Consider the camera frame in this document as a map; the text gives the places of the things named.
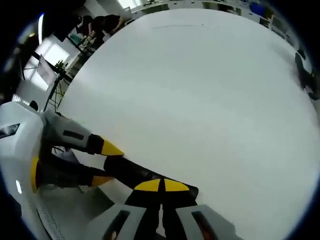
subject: person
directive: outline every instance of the person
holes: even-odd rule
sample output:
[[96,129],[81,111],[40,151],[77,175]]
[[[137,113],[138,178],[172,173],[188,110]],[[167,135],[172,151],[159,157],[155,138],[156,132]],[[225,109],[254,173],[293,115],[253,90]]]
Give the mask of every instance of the person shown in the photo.
[[91,22],[93,21],[93,18],[89,15],[86,16],[79,16],[77,20],[76,25],[76,32],[78,34],[82,34],[84,36],[88,36],[91,32]]
[[97,16],[88,25],[90,33],[94,31],[96,34],[103,31],[113,35],[125,25],[125,18],[119,15]]

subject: white robot body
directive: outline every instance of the white robot body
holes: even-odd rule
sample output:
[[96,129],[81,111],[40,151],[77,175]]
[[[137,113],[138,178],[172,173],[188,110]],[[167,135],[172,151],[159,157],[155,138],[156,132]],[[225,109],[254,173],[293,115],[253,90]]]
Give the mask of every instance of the white robot body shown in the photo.
[[8,102],[0,107],[0,168],[7,192],[20,204],[21,218],[37,239],[47,240],[32,191],[31,164],[38,156],[43,121],[31,107]]

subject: white table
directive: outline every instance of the white table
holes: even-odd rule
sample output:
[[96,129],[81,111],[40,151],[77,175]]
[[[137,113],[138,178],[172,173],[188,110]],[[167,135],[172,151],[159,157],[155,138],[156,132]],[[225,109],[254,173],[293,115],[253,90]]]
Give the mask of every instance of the white table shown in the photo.
[[[59,111],[133,162],[197,186],[198,204],[245,240],[280,240],[305,212],[320,169],[317,116],[294,59],[286,41],[249,19],[161,11],[102,45]],[[76,155],[103,166],[104,157]],[[127,190],[108,184],[106,194],[124,202]]]

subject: yellow marking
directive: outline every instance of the yellow marking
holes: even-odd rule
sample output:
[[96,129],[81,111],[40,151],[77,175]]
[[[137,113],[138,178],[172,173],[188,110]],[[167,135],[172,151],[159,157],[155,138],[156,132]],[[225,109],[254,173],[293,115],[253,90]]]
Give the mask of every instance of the yellow marking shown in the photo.
[[93,176],[91,187],[100,186],[106,182],[109,182],[112,179],[114,178],[111,176]]
[[134,190],[158,192],[160,179],[153,179],[150,181],[144,181],[134,188]]
[[189,191],[189,188],[181,182],[164,179],[166,192]]
[[31,176],[31,187],[32,187],[32,191],[35,193],[37,191],[37,183],[36,183],[36,171],[37,171],[37,164],[39,161],[39,157],[35,156],[32,159],[31,162],[31,169],[30,169],[30,176]]
[[105,156],[123,156],[125,153],[118,149],[111,142],[104,139],[101,155]]

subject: perforated metal panel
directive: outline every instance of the perforated metal panel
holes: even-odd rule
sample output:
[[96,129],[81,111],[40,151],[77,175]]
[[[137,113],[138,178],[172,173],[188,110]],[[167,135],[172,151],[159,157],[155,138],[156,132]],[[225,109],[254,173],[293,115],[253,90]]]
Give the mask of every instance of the perforated metal panel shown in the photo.
[[56,187],[54,185],[47,185],[45,189],[39,191],[38,199],[40,206],[37,208],[40,220],[50,235],[50,237],[54,240],[65,240],[65,236],[62,234],[60,225],[56,222],[51,212],[46,207],[42,194],[45,195],[54,195],[56,191]]
[[113,205],[98,188],[41,186],[37,210],[53,240],[78,240],[87,224]]

